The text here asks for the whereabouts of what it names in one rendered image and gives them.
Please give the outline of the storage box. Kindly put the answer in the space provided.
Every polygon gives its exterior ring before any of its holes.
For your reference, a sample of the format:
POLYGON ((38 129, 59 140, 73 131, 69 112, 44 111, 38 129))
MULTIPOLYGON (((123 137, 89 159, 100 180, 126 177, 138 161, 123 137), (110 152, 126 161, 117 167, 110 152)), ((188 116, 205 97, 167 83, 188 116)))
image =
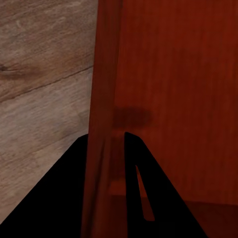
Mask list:
POLYGON ((128 238, 125 132, 208 238, 238 238, 238 0, 99 0, 88 131, 80 238, 128 238))

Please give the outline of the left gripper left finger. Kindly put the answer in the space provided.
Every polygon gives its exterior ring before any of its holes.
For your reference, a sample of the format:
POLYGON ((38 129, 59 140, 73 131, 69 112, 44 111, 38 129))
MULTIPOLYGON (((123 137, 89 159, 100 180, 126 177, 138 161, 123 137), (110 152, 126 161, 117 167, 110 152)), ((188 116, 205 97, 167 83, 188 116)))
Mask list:
POLYGON ((80 238, 87 141, 61 156, 0 225, 0 238, 80 238))

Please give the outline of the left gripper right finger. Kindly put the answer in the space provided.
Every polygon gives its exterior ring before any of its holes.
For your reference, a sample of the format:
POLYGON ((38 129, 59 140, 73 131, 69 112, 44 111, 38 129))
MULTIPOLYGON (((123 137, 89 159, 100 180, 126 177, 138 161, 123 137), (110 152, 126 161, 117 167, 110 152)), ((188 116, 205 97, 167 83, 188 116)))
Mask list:
POLYGON ((208 238, 144 141, 124 134, 128 238, 208 238), (138 166, 155 221, 144 218, 138 166))

